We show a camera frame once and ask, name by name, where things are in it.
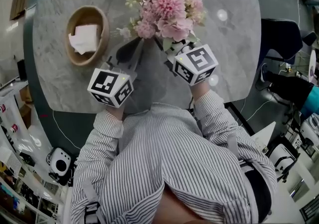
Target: black pants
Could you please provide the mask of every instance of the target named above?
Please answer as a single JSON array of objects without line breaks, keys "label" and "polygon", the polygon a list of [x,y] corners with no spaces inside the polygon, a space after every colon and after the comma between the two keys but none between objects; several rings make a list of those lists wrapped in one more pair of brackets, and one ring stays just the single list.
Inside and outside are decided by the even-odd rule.
[{"label": "black pants", "polygon": [[267,72],[266,78],[272,85],[271,92],[278,94],[282,99],[293,102],[301,110],[313,84],[298,77],[286,77]]}]

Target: green leaf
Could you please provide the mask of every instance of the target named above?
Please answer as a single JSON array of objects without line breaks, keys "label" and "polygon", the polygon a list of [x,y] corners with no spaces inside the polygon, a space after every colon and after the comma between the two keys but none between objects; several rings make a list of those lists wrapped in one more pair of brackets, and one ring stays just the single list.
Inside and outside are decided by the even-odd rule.
[{"label": "green leaf", "polygon": [[196,36],[194,36],[192,33],[189,33],[187,39],[188,39],[188,41],[190,41],[192,43],[196,43],[198,41],[198,38]]},{"label": "green leaf", "polygon": [[173,38],[164,38],[163,50],[167,51],[168,49],[170,49],[172,43],[173,43]]}]

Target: person's bare skin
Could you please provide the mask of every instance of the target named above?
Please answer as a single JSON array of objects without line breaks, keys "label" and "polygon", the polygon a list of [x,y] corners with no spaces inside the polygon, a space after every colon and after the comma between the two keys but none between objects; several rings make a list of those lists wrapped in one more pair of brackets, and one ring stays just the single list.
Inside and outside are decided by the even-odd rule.
[{"label": "person's bare skin", "polygon": [[[190,87],[194,101],[198,100],[201,96],[209,91],[209,84],[204,81]],[[122,120],[124,104],[120,108],[106,107],[106,110],[111,113],[118,120]],[[164,192],[162,194],[159,206],[155,213],[154,224],[201,224],[210,223],[203,221],[195,212],[188,208],[182,201],[180,201],[174,193],[165,184]]]}]

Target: hand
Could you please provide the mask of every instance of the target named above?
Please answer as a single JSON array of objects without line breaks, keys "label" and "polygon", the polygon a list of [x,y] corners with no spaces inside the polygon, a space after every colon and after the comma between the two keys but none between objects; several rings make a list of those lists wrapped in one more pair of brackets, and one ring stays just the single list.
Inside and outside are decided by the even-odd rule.
[{"label": "hand", "polygon": [[190,86],[190,91],[194,97],[194,101],[199,99],[201,96],[204,96],[210,90],[209,84],[207,81],[203,81]]},{"label": "hand", "polygon": [[112,114],[118,120],[122,120],[123,112],[124,112],[125,103],[123,103],[119,108],[107,106],[106,110]]}]

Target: teal shirt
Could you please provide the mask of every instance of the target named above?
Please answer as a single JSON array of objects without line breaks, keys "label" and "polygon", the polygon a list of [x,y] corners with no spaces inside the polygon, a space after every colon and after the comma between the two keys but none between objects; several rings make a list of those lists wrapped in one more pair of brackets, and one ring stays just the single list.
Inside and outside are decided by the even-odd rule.
[{"label": "teal shirt", "polygon": [[319,114],[319,88],[317,86],[313,86],[301,109],[301,113],[305,118],[308,118],[314,112]]}]

